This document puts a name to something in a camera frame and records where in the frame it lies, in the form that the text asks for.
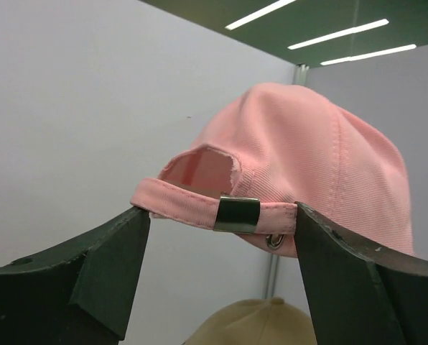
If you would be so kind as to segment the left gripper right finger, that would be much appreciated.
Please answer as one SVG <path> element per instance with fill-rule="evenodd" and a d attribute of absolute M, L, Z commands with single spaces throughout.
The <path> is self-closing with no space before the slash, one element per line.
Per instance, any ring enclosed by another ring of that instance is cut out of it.
<path fill-rule="evenodd" d="M 294 235 L 317 342 L 428 345 L 428 261 L 298 203 Z"/>

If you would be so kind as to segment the khaki cap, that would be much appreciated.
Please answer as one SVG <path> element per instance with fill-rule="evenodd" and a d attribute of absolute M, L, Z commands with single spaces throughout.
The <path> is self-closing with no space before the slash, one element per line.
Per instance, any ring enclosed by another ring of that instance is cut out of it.
<path fill-rule="evenodd" d="M 186 344 L 315 345 L 311 318 L 282 298 L 232 303 L 210 316 Z"/>

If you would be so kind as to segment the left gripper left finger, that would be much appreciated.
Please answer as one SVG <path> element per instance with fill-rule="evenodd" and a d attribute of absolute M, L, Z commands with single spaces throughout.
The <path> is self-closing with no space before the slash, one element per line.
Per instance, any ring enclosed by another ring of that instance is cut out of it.
<path fill-rule="evenodd" d="M 133 207 L 0 267 L 0 344 L 124 340 L 149 228 L 149 214 Z"/>

